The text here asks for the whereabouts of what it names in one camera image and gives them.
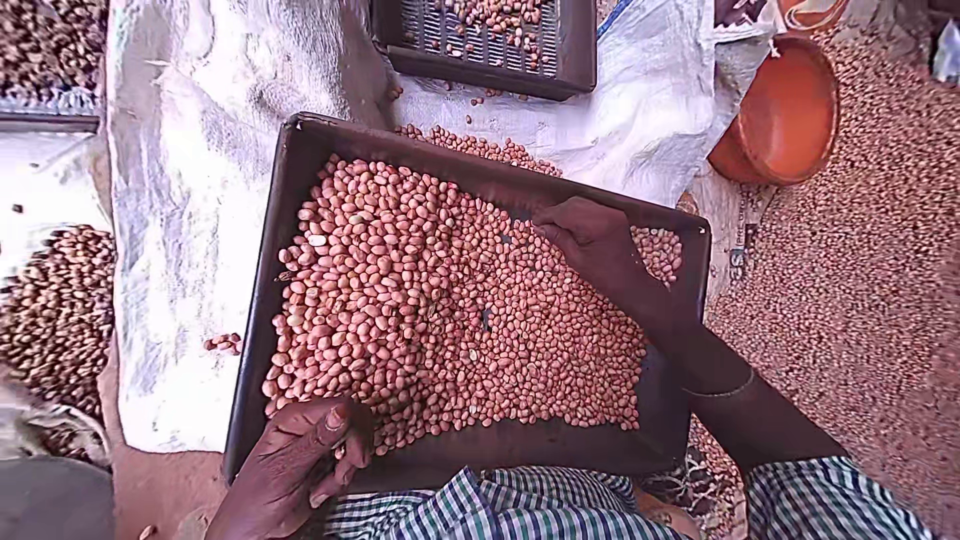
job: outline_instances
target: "bracelet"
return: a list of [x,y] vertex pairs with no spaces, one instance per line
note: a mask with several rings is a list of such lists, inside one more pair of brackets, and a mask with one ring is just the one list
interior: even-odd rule
[[747,378],[747,381],[744,382],[743,384],[737,386],[735,389],[731,390],[730,392],[724,392],[724,393],[722,393],[722,394],[699,394],[699,393],[697,393],[697,392],[693,392],[693,391],[691,391],[691,390],[687,390],[686,388],[683,388],[682,386],[681,386],[681,388],[682,388],[682,389],[684,390],[684,392],[686,392],[687,394],[690,394],[691,396],[696,396],[696,397],[698,397],[698,398],[729,398],[730,396],[733,396],[733,395],[738,394],[738,393],[740,393],[741,391],[743,391],[743,389],[746,388],[747,386],[749,386],[750,383],[754,381],[754,379],[756,379],[756,370],[754,369],[753,366],[751,366],[751,367],[750,367],[750,376]]

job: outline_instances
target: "orange plastic bowl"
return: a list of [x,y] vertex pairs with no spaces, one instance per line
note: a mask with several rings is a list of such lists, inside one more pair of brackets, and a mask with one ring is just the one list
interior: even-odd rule
[[746,184],[799,184],[824,168],[833,151],[840,95],[829,60],[802,37],[774,39],[767,58],[710,164]]

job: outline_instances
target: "person's left hand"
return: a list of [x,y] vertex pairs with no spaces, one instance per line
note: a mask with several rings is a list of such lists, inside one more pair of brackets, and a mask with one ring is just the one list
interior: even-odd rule
[[[284,538],[370,464],[372,414],[347,397],[292,403],[267,424],[206,540]],[[334,450],[343,446],[343,457]]]

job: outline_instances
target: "hand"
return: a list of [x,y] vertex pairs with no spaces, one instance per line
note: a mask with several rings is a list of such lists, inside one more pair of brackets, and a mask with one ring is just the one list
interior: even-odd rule
[[[372,415],[347,397],[292,403],[267,424],[206,540],[284,538],[370,464]],[[343,447],[337,461],[335,449]]]
[[571,197],[538,210],[533,223],[538,234],[564,252],[567,265],[628,315],[643,319],[669,305],[669,292],[647,273],[636,251],[623,211]]

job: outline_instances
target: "shirt sleeve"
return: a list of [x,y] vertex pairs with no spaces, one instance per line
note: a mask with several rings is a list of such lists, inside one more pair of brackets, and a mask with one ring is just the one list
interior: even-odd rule
[[754,538],[933,538],[848,457],[761,465],[750,474],[747,497]]

